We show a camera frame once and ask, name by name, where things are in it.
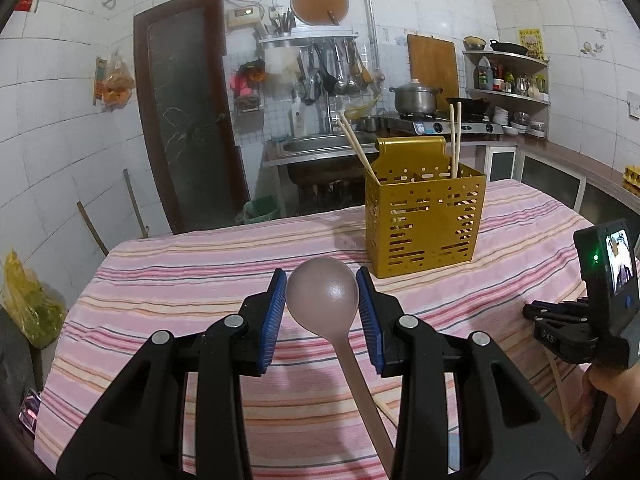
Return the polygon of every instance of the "cutting board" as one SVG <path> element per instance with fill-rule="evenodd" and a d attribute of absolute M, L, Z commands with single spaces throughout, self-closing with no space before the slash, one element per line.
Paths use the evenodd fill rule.
<path fill-rule="evenodd" d="M 442 88 L 438 94 L 438 110 L 449 110 L 447 97 L 460 97 L 456 47 L 450 41 L 409 34 L 409 67 L 411 77 L 423 86 Z"/>

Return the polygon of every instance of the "striped tablecloth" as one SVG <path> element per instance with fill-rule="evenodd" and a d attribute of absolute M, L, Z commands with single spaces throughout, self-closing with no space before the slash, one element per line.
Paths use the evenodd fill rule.
<path fill-rule="evenodd" d="M 487 186 L 472 262 L 376 280 L 406 313 L 436 330 L 489 333 L 559 413 L 542 346 L 522 318 L 526 301 L 584 295 L 573 232 L 590 224 L 553 198 L 513 180 Z M 100 266 L 66 319 L 38 417 L 35 450 L 53 470 L 78 425 L 129 358 L 156 330 L 182 336 L 238 311 L 266 290 L 275 267 L 291 272 L 315 256 L 367 263 L 364 209 L 288 218 L 211 232 L 132 240 Z M 401 379 L 381 379 L 369 363 L 360 320 L 353 347 L 373 393 L 396 413 Z M 588 414 L 579 368 L 558 362 L 574 426 Z M 452 400 L 452 381 L 449 381 Z M 254 476 L 261 479 L 384 478 L 331 346 L 285 310 L 273 365 L 242 378 Z M 184 468 L 194 471 L 195 382 L 186 403 Z M 455 412 L 449 414 L 456 431 Z M 396 432 L 387 424 L 392 440 Z"/>

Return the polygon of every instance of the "dark wooden door frame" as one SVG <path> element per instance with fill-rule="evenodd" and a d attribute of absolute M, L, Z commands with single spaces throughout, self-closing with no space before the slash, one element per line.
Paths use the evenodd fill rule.
<path fill-rule="evenodd" d="M 204 8 L 207 71 L 213 100 L 213 115 L 218 118 L 216 123 L 222 135 L 225 158 L 229 164 L 234 205 L 240 211 L 244 203 L 249 200 L 226 97 L 225 73 L 222 66 L 222 57 L 226 54 L 223 0 L 171 0 L 152 7 L 137 14 L 133 19 L 133 57 L 138 86 L 138 107 L 146 151 L 166 219 L 174 234 L 183 233 L 186 228 L 160 136 L 160 120 L 149 60 L 149 28 L 159 20 L 199 7 Z"/>

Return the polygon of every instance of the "human hand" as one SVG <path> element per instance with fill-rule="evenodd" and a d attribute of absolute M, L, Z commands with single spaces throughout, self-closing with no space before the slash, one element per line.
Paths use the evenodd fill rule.
<path fill-rule="evenodd" d="M 587 389 L 592 385 L 615 399 L 620 421 L 626 426 L 640 404 L 640 362 L 629 370 L 593 364 L 584 381 Z"/>

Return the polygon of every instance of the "spoon handle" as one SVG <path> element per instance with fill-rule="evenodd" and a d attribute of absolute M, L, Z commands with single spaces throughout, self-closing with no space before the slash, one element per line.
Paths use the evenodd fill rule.
<path fill-rule="evenodd" d="M 362 371 L 358 366 L 349 341 L 345 339 L 344 341 L 335 342 L 334 350 L 373 447 L 376 449 L 386 475 L 391 478 L 395 453 L 394 446 L 391 444 L 391 439 L 389 439 L 385 425 L 382 423 L 376 403 L 371 397 L 369 387 L 362 376 Z"/>

